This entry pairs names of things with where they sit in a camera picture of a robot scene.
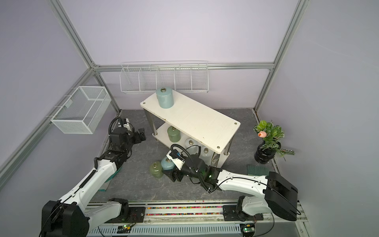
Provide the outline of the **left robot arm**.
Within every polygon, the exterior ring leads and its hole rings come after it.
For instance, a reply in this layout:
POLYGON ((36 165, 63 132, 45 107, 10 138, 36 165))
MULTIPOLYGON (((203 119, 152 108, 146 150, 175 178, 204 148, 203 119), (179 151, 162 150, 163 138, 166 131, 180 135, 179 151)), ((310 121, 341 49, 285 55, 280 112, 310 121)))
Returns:
POLYGON ((112 198, 92 211, 86 207, 101 188, 132 154, 132 147, 146 140, 145 130, 131 131, 117 127, 109 134, 110 146, 94 159, 94 168, 72 190, 42 208, 41 237, 85 237, 107 221, 130 219, 128 200, 112 198))

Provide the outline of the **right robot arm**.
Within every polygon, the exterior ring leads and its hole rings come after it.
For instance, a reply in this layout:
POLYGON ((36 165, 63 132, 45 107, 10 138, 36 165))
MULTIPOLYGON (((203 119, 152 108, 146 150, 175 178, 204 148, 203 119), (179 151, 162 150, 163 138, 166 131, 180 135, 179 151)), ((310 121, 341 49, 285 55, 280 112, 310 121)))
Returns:
POLYGON ((174 159, 170 155, 162 159, 161 166, 163 174, 172 182, 188 177, 197 179, 197 184, 209 194, 214 191, 242 193, 236 207, 239 215, 273 213, 281 219, 296 221, 301 214, 297 209, 298 189, 279 173, 270 171, 267 175, 249 176, 208 166, 200 158, 174 159))

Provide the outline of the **large green canister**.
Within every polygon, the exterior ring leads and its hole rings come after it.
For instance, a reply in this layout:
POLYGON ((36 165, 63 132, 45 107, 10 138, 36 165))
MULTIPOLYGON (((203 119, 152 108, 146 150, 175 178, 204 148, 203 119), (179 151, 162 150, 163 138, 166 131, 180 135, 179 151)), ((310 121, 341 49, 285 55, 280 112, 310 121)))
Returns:
POLYGON ((155 178, 161 178, 163 176, 162 165, 160 162, 154 162, 149 167, 150 174, 155 178))

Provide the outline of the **light blue canister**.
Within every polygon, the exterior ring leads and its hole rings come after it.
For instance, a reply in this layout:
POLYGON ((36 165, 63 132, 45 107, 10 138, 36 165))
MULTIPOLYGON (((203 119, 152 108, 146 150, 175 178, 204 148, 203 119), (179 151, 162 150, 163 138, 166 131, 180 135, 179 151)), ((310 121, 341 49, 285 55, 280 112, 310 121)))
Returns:
POLYGON ((169 158, 163 158, 161 166, 163 170, 173 170, 176 167, 174 162, 169 158))
POLYGON ((169 109, 174 105, 173 90, 170 87, 161 87, 156 90, 156 96, 159 106, 163 109, 169 109))

